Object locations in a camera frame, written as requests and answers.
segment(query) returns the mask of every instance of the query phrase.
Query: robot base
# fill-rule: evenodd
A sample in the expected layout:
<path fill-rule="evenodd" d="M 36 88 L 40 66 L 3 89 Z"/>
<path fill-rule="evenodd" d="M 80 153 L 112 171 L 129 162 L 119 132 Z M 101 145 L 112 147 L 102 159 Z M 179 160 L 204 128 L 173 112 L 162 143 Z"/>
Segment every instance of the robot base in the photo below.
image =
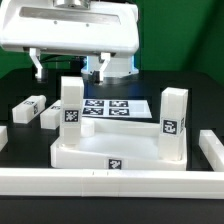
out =
<path fill-rule="evenodd" d="M 51 146 L 51 165 L 65 169 L 122 169 L 184 171 L 187 164 L 186 130 L 179 161 L 158 158 L 159 124 L 93 119 L 95 135 L 77 147 Z"/>
<path fill-rule="evenodd" d="M 83 80 L 94 83 L 93 76 L 90 74 L 82 74 Z M 125 84 L 139 80 L 139 74 L 131 74 L 124 77 L 104 77 L 103 83 L 106 85 Z"/>

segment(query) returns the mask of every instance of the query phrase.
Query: white rectangular block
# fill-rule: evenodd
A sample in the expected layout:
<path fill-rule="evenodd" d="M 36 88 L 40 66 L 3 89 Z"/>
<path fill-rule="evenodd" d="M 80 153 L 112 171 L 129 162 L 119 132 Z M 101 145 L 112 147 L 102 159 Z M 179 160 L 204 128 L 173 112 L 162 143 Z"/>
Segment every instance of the white rectangular block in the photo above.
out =
<path fill-rule="evenodd" d="M 45 96 L 31 96 L 12 109 L 14 123 L 29 123 L 45 109 Z"/>
<path fill-rule="evenodd" d="M 183 153 L 183 130 L 188 90 L 167 88 L 162 93 L 158 156 L 163 160 L 180 160 Z"/>
<path fill-rule="evenodd" d="M 1 168 L 0 185 L 0 195 L 224 199 L 221 172 Z"/>
<path fill-rule="evenodd" d="M 41 128 L 55 130 L 60 124 L 61 101 L 58 100 L 40 115 Z"/>
<path fill-rule="evenodd" d="M 0 151 L 4 148 L 7 142 L 8 142 L 7 127 L 0 126 Z"/>
<path fill-rule="evenodd" d="M 224 146 L 212 130 L 200 131 L 199 146 L 214 171 L 224 171 Z"/>

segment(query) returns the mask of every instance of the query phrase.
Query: black table surface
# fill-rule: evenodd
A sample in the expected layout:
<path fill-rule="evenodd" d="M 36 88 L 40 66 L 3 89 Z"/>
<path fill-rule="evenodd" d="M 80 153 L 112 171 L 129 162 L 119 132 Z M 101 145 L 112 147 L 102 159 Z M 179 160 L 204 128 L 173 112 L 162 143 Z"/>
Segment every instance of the black table surface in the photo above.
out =
<path fill-rule="evenodd" d="M 46 107 L 60 99 L 65 70 L 50 70 L 48 82 L 37 83 L 31 69 L 10 72 L 0 79 L 0 125 L 6 125 L 8 143 L 0 153 L 0 167 L 48 168 L 50 146 L 58 129 L 40 128 L 40 116 L 29 124 L 14 124 L 12 108 L 31 95 L 45 95 Z M 161 92 L 167 87 L 189 90 L 186 117 L 187 170 L 211 171 L 198 146 L 199 132 L 212 129 L 224 142 L 224 87 L 198 72 L 142 71 L 138 81 L 120 85 L 85 83 L 84 98 L 147 100 L 151 119 L 159 123 Z M 1 223 L 222 223 L 224 200 L 163 198 L 0 197 Z"/>

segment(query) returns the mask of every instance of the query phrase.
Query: white cube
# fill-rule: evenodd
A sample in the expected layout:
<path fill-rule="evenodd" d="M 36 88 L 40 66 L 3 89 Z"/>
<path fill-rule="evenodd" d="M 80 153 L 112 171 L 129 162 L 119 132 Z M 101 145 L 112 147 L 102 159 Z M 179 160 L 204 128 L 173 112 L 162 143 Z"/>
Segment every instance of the white cube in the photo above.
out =
<path fill-rule="evenodd" d="M 81 108 L 84 84 L 80 77 L 62 77 L 61 104 L 65 107 Z"/>
<path fill-rule="evenodd" d="M 81 137 L 81 126 L 60 128 L 60 139 L 62 144 L 78 144 Z"/>
<path fill-rule="evenodd" d="M 7 142 L 8 142 L 7 127 L 0 126 L 0 151 L 4 148 Z"/>

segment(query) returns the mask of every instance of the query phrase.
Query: white foam block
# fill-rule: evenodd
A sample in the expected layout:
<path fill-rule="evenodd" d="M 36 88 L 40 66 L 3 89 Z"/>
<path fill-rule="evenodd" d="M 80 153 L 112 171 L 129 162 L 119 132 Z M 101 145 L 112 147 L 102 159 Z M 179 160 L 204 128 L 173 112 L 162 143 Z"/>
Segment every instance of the white foam block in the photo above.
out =
<path fill-rule="evenodd" d="M 14 123 L 29 123 L 45 109 L 45 96 L 31 96 L 12 109 Z"/>
<path fill-rule="evenodd" d="M 183 154 L 183 130 L 188 90 L 167 88 L 162 93 L 159 134 L 159 158 L 178 161 Z"/>
<path fill-rule="evenodd" d="M 40 115 L 40 124 L 43 129 L 55 130 L 60 124 L 61 101 L 58 100 Z"/>
<path fill-rule="evenodd" d="M 223 177 L 214 172 L 125 171 L 121 197 L 222 198 Z"/>
<path fill-rule="evenodd" d="M 0 151 L 5 147 L 7 142 L 8 142 L 7 127 L 0 126 Z"/>
<path fill-rule="evenodd" d="M 0 169 L 0 194 L 82 196 L 82 172 L 52 171 L 53 169 Z"/>
<path fill-rule="evenodd" d="M 62 77 L 61 104 L 63 107 L 82 108 L 84 84 L 80 77 Z"/>
<path fill-rule="evenodd" d="M 224 171 L 224 146 L 212 130 L 200 131 L 199 146 L 214 171 Z"/>
<path fill-rule="evenodd" d="M 82 78 L 61 78 L 61 144 L 79 144 L 81 136 L 83 94 L 84 84 Z"/>

